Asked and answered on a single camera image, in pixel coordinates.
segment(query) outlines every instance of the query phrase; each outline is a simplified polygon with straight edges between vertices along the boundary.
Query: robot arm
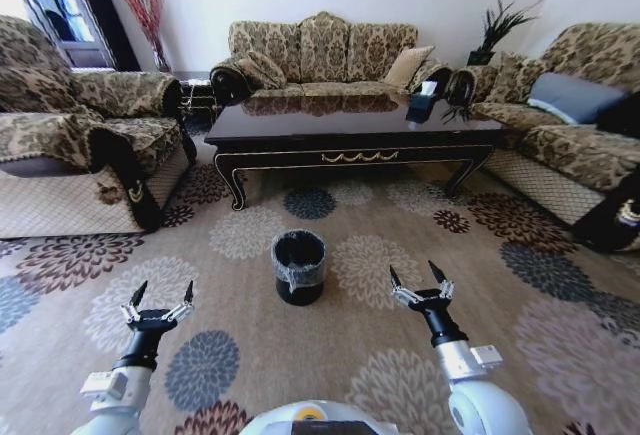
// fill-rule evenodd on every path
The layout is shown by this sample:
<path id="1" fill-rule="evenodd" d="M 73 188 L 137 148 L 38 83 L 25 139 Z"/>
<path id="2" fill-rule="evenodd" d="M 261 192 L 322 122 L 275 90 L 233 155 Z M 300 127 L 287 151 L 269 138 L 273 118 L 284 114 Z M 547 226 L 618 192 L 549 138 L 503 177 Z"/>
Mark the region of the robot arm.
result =
<path id="1" fill-rule="evenodd" d="M 147 288 L 144 282 L 120 308 L 133 332 L 125 354 L 110 372 L 89 375 L 80 393 L 94 399 L 95 417 L 72 435 L 139 435 L 139 417 L 150 391 L 151 375 L 157 367 L 156 357 L 162 336 L 178 326 L 193 312 L 193 281 L 184 300 L 172 309 L 138 311 Z"/>
<path id="2" fill-rule="evenodd" d="M 393 267 L 391 286 L 394 297 L 403 305 L 422 313 L 431 330 L 431 345 L 440 356 L 440 364 L 449 380 L 449 410 L 463 435 L 527 435 L 531 431 L 524 410 L 509 393 L 484 381 L 488 370 L 502 363 L 493 346 L 470 348 L 467 335 L 447 311 L 454 292 L 453 282 L 429 261 L 440 284 L 437 289 L 412 292 L 404 288 Z"/>

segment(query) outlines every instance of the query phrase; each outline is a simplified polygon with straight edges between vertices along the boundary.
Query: area rug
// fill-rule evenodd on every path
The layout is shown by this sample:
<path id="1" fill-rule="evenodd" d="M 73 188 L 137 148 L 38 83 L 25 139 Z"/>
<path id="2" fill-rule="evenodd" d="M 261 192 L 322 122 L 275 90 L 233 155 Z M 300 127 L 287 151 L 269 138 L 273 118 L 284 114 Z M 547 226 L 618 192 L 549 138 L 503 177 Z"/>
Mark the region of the area rug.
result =
<path id="1" fill-rule="evenodd" d="M 492 380 L 536 434 L 640 433 L 640 264 L 594 253 L 485 174 L 456 199 L 450 169 L 245 173 L 231 210 L 213 151 L 153 234 L 0 242 L 0 433 L 70 433 L 89 419 L 78 395 L 128 339 L 119 311 L 144 280 L 144 307 L 195 313 L 163 339 L 141 419 L 147 434 L 233 434 L 282 404 L 354 404 L 414 434 L 452 434 L 449 388 L 421 316 L 390 296 L 389 265 L 433 287 L 427 260 L 456 283 L 451 314 L 505 363 Z M 305 228 L 328 246 L 311 306 L 275 290 L 269 247 Z"/>

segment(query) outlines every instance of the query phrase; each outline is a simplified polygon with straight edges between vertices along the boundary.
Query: gray pillow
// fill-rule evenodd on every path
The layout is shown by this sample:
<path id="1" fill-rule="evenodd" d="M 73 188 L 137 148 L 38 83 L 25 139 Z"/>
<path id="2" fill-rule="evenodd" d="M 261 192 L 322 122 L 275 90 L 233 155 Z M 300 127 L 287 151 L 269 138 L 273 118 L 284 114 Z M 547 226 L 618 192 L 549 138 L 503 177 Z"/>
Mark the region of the gray pillow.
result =
<path id="1" fill-rule="evenodd" d="M 527 103 L 576 125 L 595 123 L 601 111 L 626 96 L 614 87 L 560 73 L 545 73 L 533 84 Z"/>

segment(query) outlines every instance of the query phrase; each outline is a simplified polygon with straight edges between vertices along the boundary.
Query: potted plant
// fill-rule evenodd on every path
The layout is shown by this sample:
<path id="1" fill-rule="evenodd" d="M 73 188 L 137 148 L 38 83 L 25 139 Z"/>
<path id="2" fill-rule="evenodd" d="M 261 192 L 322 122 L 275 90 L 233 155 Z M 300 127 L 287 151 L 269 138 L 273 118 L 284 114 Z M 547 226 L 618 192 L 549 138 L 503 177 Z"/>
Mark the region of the potted plant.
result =
<path id="1" fill-rule="evenodd" d="M 487 65 L 493 57 L 493 47 L 506 37 L 511 30 L 518 25 L 535 20 L 538 17 L 527 17 L 527 12 L 540 2 L 536 2 L 529 7 L 525 7 L 513 13 L 509 13 L 511 7 L 516 2 L 504 5 L 502 0 L 498 0 L 498 10 L 488 8 L 484 19 L 484 41 L 476 50 L 469 54 L 467 65 Z"/>

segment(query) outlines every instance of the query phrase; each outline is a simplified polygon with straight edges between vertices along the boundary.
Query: vase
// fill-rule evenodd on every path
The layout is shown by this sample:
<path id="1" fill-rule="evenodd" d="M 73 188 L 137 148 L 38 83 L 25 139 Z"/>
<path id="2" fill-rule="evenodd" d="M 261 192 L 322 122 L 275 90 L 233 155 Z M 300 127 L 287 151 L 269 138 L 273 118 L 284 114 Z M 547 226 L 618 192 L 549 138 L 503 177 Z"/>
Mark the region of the vase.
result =
<path id="1" fill-rule="evenodd" d="M 151 42 L 151 50 L 153 50 L 153 61 L 160 72 L 170 72 L 171 66 L 167 62 L 164 56 L 164 49 L 162 48 L 162 42 L 160 40 L 154 40 Z"/>
<path id="2" fill-rule="evenodd" d="M 488 65 L 493 54 L 494 52 L 481 52 L 479 50 L 474 50 L 469 53 L 467 65 Z"/>

